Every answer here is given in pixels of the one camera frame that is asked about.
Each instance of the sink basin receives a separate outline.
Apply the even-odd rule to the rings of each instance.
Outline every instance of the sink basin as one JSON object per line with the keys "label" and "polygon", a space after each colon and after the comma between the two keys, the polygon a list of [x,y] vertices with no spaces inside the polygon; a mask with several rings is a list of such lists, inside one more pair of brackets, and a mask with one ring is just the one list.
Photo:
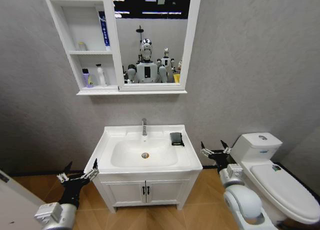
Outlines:
{"label": "sink basin", "polygon": [[[97,158],[100,173],[201,170],[184,125],[106,126],[86,168]],[[171,144],[170,133],[182,134],[184,146]]]}
{"label": "sink basin", "polygon": [[177,151],[165,138],[141,138],[118,142],[111,155],[111,163],[117,167],[170,166],[178,161]]}

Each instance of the cabinet door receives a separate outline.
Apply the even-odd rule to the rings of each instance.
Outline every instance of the cabinet door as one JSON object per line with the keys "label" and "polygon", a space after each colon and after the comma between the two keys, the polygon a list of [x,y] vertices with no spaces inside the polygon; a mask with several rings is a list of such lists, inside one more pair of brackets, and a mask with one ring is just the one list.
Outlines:
{"label": "cabinet door", "polygon": [[102,185],[114,207],[146,203],[146,181],[102,182]]}
{"label": "cabinet door", "polygon": [[146,201],[148,204],[178,204],[189,180],[146,181]]}

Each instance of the door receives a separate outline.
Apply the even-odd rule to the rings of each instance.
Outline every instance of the door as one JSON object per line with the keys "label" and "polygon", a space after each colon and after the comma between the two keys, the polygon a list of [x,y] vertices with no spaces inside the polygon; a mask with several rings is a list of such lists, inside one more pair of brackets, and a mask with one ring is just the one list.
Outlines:
{"label": "door", "polygon": [[146,204],[146,181],[102,182],[114,207]]}
{"label": "door", "polygon": [[177,204],[189,180],[146,181],[146,201],[150,205]]}
{"label": "door", "polygon": [[42,204],[45,202],[0,170],[0,229],[40,230],[34,215]]}

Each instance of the toilet lid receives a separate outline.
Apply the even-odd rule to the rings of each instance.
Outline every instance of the toilet lid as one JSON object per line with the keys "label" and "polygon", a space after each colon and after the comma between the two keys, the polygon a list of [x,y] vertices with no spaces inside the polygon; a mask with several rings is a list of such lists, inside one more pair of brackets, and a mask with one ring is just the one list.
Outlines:
{"label": "toilet lid", "polygon": [[251,172],[281,205],[294,214],[317,221],[320,207],[311,193],[276,164],[255,165]]}

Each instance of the white bottle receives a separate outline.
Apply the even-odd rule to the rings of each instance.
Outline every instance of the white bottle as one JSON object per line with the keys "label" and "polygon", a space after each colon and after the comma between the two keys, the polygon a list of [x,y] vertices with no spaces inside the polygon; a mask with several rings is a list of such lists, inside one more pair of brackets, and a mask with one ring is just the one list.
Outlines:
{"label": "white bottle", "polygon": [[98,71],[98,76],[99,76],[99,81],[100,81],[100,85],[102,87],[106,87],[107,83],[106,83],[106,79],[105,79],[105,73],[103,68],[101,67],[101,64],[96,64],[97,66],[97,71]]}

